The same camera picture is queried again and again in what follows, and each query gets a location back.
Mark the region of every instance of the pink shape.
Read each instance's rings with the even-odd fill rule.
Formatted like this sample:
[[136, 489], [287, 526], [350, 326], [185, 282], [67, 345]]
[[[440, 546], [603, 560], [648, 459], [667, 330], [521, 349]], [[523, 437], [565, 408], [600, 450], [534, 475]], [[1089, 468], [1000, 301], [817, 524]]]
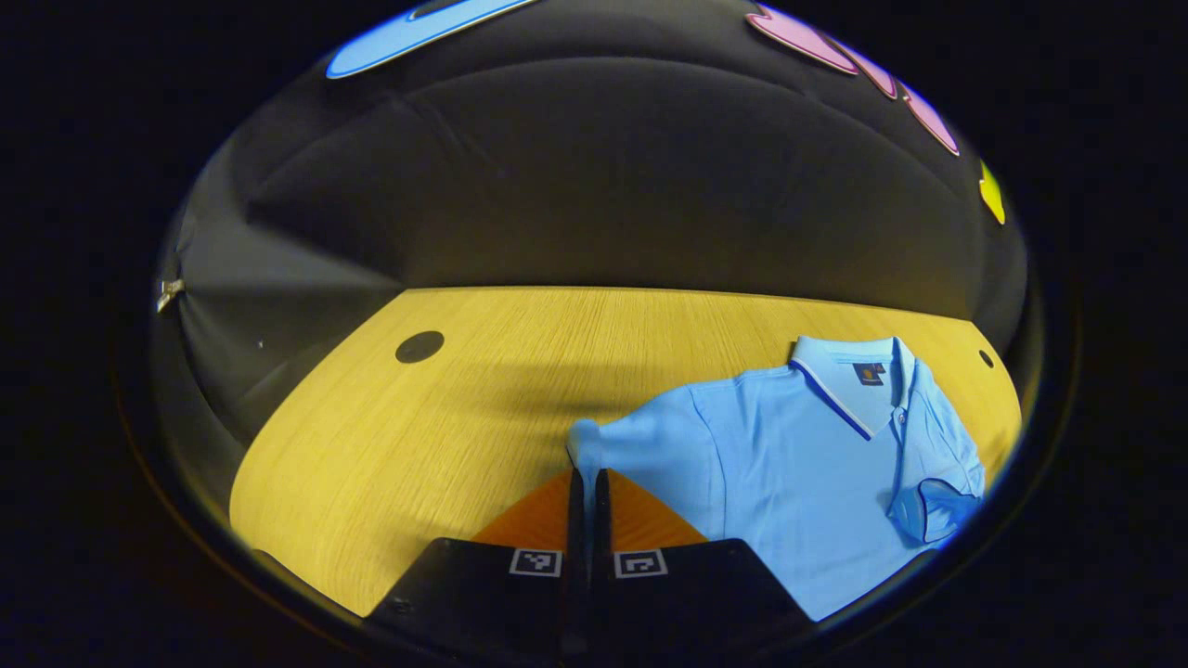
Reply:
[[928, 128], [928, 132], [931, 132], [933, 137], [935, 137], [937, 141], [943, 144], [944, 147], [948, 149], [950, 153], [953, 153], [954, 156], [960, 156], [961, 152], [958, 151], [956, 139], [953, 139], [953, 136], [949, 134], [949, 130], [944, 127], [944, 121], [941, 120], [941, 115], [936, 113], [936, 109], [934, 109], [931, 105], [925, 102], [924, 99], [921, 97], [918, 93], [904, 86], [902, 81], [899, 82], [899, 86], [903, 86], [905, 93], [903, 100], [904, 102], [908, 102], [908, 108], [911, 109], [911, 113], [916, 115], [916, 120], [918, 120], [921, 125]]
[[756, 6], [763, 15], [747, 14], [746, 20], [767, 37], [846, 74], [858, 74], [854, 63], [830, 46], [813, 27], [770, 7]]
[[871, 82], [874, 86], [877, 86], [878, 89], [881, 90], [884, 95], [895, 100], [896, 97], [895, 78], [890, 74], [887, 74], [885, 69], [867, 61], [861, 53], [854, 51], [849, 46], [846, 46], [841, 42], [834, 39], [833, 43], [838, 45], [838, 49], [845, 51], [846, 55], [849, 56], [852, 61], [858, 63], [858, 67], [862, 69], [862, 73], [866, 74], [866, 77], [870, 78]]

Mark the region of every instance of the light blue polo shirt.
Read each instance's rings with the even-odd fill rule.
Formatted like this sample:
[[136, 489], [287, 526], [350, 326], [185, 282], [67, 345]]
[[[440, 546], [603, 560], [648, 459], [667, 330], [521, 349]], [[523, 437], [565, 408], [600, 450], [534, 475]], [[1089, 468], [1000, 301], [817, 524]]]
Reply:
[[898, 338], [801, 336], [786, 366], [579, 421], [569, 454], [587, 517], [613, 468], [709, 540], [745, 540], [814, 620], [944, 544], [985, 485], [956, 411]]

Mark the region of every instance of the metal clip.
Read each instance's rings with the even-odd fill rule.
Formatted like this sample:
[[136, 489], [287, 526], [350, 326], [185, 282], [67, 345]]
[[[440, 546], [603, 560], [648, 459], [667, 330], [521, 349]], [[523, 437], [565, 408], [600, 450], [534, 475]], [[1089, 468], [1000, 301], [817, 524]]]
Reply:
[[185, 291], [185, 282], [181, 278], [177, 281], [162, 281], [160, 282], [160, 296], [157, 297], [157, 313], [165, 310], [165, 307], [173, 301], [173, 297]]

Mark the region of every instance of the shirt sleeve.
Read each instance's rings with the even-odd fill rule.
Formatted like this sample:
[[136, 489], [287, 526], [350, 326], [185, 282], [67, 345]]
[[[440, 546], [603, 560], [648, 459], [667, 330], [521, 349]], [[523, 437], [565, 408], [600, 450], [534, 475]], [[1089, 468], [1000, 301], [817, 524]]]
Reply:
[[594, 512], [598, 472], [613, 468], [706, 537], [720, 537], [715, 535], [721, 532], [722, 516], [718, 452], [687, 386], [602, 427], [590, 420], [577, 421], [569, 430], [568, 450], [582, 477], [587, 518]]
[[889, 515], [905, 534], [931, 543], [956, 532], [977, 510], [985, 493], [986, 470], [953, 404], [931, 380], [931, 372], [924, 373], [924, 412], [909, 423], [912, 446], [905, 448], [899, 490]]

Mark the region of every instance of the yellow shape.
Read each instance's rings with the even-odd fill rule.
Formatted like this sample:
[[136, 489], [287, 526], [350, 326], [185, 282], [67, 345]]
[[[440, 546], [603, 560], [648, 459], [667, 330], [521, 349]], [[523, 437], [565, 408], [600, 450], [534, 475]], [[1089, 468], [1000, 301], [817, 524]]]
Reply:
[[611, 549], [634, 552], [708, 542], [664, 502], [618, 471], [611, 484]]
[[[444, 346], [398, 361], [425, 330]], [[969, 321], [694, 290], [435, 288], [392, 300], [289, 395], [239, 468], [232, 527], [367, 615], [431, 540], [474, 536], [569, 470], [575, 421], [605, 424], [681, 385], [788, 364], [800, 335], [903, 339], [978, 443], [990, 487], [1020, 411]]]
[[478, 543], [565, 552], [573, 470], [554, 475], [479, 531]]
[[998, 189], [994, 175], [990, 174], [986, 163], [981, 163], [981, 181], [978, 182], [981, 189], [981, 201], [986, 202], [990, 212], [998, 219], [998, 225], [1006, 225], [1006, 210], [1003, 208], [1003, 191]]

